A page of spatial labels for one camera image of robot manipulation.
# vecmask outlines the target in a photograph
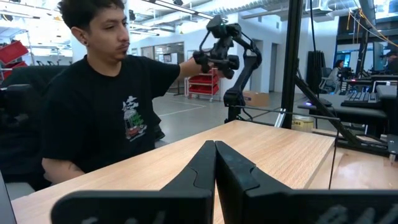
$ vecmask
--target wooden table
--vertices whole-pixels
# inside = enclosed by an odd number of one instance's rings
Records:
[[[18,223],[50,223],[53,204],[76,190],[159,190],[206,140],[224,141],[293,189],[308,188],[334,138],[234,121],[12,201]],[[223,223],[218,193],[215,223]]]

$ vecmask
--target gray floor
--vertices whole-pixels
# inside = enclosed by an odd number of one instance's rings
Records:
[[[271,93],[269,97],[269,106],[266,109],[276,110],[280,108],[282,100],[281,93]],[[308,114],[308,111],[297,108],[299,103],[306,100],[302,94],[295,95],[294,112]],[[157,143],[157,147],[169,144],[202,131],[215,128],[224,123],[227,118],[228,109],[224,103],[208,100],[188,99],[184,96],[173,96],[170,94],[157,98],[153,102],[154,110],[162,119],[160,126],[166,137]],[[247,110],[251,116],[257,116],[255,121],[274,124],[278,114],[267,113],[258,110]],[[319,121],[318,127],[327,130],[333,130],[333,126],[328,121]],[[32,193],[32,189],[27,184],[7,184],[10,198],[15,199]]]

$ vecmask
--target black t-shirt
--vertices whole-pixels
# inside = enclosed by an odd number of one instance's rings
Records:
[[[178,65],[131,55],[116,77],[99,74],[86,57],[69,66],[46,94],[43,157],[91,172],[154,149],[152,99],[179,73]]]

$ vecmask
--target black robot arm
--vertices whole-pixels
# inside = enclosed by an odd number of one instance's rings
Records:
[[[255,43],[245,34],[242,33],[239,24],[226,25],[221,16],[215,16],[206,26],[208,32],[199,46],[199,51],[193,53],[193,58],[197,64],[202,66],[202,71],[207,73],[210,69],[209,62],[214,63],[218,70],[223,72],[227,79],[232,79],[234,76],[233,70],[239,69],[239,57],[237,55],[228,55],[228,50],[233,47],[235,41],[244,48],[243,60],[244,68],[234,86],[226,91],[224,95],[224,104],[228,109],[228,119],[226,122],[233,121],[241,113],[241,109],[236,106],[245,106],[242,91],[249,81],[253,71],[257,69],[262,57],[259,49]],[[202,50],[203,43],[212,33],[214,38],[218,39],[213,48],[209,51]],[[242,39],[242,35],[250,40],[247,43]],[[247,55],[250,50],[254,55]]]

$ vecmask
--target graphic print on t-shirt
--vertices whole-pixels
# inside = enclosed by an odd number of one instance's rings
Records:
[[[129,96],[126,102],[123,102],[124,111],[124,127],[126,128],[126,139],[134,141],[135,139],[145,135],[147,129],[146,124],[136,108],[139,106],[135,102],[137,98]]]

